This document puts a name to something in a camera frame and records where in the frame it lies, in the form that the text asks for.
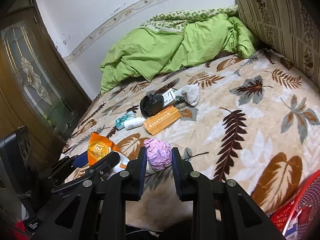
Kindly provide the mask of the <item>purple paper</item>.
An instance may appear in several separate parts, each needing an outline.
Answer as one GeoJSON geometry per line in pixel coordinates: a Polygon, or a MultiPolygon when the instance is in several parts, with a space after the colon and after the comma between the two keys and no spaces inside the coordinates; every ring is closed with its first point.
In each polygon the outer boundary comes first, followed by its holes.
{"type": "Polygon", "coordinates": [[[159,139],[144,140],[146,158],[149,165],[156,171],[162,171],[172,162],[171,145],[159,139]]]}

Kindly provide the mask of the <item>striped upholstered headboard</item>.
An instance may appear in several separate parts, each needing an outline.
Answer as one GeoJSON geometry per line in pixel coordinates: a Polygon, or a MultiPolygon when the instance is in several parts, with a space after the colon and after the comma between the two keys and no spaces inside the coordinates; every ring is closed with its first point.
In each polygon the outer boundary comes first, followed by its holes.
{"type": "Polygon", "coordinates": [[[319,85],[319,29],[300,0],[236,0],[240,20],[259,40],[319,85]]]}

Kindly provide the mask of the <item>green duvet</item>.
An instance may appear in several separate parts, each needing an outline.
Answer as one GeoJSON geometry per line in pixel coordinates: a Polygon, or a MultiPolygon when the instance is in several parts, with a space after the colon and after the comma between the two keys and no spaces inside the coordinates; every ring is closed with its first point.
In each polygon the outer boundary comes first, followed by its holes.
{"type": "Polygon", "coordinates": [[[101,93],[127,78],[175,72],[214,59],[219,53],[242,59],[256,52],[258,39],[238,18],[238,7],[180,10],[153,16],[107,52],[99,68],[101,93]]]}

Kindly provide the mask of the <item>orange white snack bag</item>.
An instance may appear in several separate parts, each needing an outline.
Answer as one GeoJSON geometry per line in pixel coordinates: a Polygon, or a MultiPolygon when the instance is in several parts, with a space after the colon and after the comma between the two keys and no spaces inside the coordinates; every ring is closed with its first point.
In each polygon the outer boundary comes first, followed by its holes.
{"type": "Polygon", "coordinates": [[[111,173],[117,173],[125,170],[129,159],[123,155],[118,146],[107,137],[92,132],[87,148],[88,165],[93,166],[96,162],[112,151],[119,153],[120,161],[119,164],[112,168],[111,173]]]}

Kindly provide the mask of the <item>teal wet wipes pack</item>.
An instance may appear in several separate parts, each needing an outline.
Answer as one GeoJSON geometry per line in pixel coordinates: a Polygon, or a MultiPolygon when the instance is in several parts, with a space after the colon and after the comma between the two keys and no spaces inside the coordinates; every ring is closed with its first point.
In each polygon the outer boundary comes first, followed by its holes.
{"type": "Polygon", "coordinates": [[[124,122],[126,120],[131,120],[131,119],[134,119],[136,117],[136,114],[133,112],[133,111],[129,111],[127,113],[125,113],[124,115],[122,115],[121,117],[117,118],[116,119],[116,129],[119,131],[121,129],[123,129],[125,126],[124,126],[124,122]]]}

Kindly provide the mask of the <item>wooden door with glass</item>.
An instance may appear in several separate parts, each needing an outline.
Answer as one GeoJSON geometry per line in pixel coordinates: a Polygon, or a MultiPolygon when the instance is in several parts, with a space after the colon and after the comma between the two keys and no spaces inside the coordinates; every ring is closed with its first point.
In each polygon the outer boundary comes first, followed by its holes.
{"type": "Polygon", "coordinates": [[[27,127],[31,160],[45,168],[91,101],[54,47],[36,0],[1,6],[1,137],[27,127]]]}

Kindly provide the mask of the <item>leaf patterned bed blanket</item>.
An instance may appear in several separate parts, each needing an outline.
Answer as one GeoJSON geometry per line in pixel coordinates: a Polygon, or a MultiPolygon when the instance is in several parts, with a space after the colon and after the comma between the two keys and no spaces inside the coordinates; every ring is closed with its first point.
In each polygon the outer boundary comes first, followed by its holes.
{"type": "Polygon", "coordinates": [[[262,49],[154,78],[126,81],[100,95],[73,131],[63,155],[87,150],[93,132],[135,159],[150,133],[116,129],[126,112],[140,115],[146,94],[197,85],[199,103],[179,102],[181,117],[156,138],[210,179],[236,180],[271,214],[319,169],[319,88],[284,57],[262,49]]]}

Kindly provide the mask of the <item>black plastic bag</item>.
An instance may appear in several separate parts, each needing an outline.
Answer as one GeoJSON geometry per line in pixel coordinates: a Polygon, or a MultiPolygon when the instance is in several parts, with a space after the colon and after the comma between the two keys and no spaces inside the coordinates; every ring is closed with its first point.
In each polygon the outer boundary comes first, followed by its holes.
{"type": "Polygon", "coordinates": [[[149,94],[140,101],[140,111],[142,116],[148,118],[154,116],[163,109],[164,98],[159,94],[149,94]]]}

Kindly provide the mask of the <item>small white medicine box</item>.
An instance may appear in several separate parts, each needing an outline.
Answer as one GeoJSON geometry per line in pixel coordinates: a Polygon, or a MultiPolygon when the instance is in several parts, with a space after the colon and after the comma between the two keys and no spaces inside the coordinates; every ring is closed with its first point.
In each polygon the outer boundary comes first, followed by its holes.
{"type": "Polygon", "coordinates": [[[177,98],[174,94],[174,90],[170,88],[166,92],[162,94],[163,96],[163,107],[169,107],[171,105],[174,105],[177,102],[177,98]]]}

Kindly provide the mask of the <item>white plastic bottle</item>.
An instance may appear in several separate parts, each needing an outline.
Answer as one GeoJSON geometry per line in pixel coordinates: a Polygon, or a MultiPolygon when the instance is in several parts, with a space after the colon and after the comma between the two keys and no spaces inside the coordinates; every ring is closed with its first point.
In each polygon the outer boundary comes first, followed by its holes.
{"type": "Polygon", "coordinates": [[[131,129],[143,126],[145,121],[146,121],[146,118],[144,117],[128,119],[124,121],[124,127],[126,130],[131,130],[131,129]]]}

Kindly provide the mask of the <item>white sock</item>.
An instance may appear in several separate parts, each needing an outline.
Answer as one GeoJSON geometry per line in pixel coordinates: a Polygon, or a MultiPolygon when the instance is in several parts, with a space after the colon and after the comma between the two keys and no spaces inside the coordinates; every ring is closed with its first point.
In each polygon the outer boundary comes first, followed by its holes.
{"type": "Polygon", "coordinates": [[[187,104],[191,106],[196,106],[200,99],[200,89],[199,85],[193,84],[193,85],[186,85],[182,88],[174,91],[174,94],[176,96],[176,99],[181,101],[185,101],[187,104]]]}

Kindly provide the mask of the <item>orange cardboard box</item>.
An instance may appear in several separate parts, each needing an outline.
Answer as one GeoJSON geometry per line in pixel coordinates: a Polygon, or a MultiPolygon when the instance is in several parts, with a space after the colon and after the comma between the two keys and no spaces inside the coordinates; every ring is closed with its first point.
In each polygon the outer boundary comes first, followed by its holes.
{"type": "Polygon", "coordinates": [[[180,118],[180,111],[174,106],[169,106],[146,119],[143,126],[151,135],[156,135],[180,118]]]}

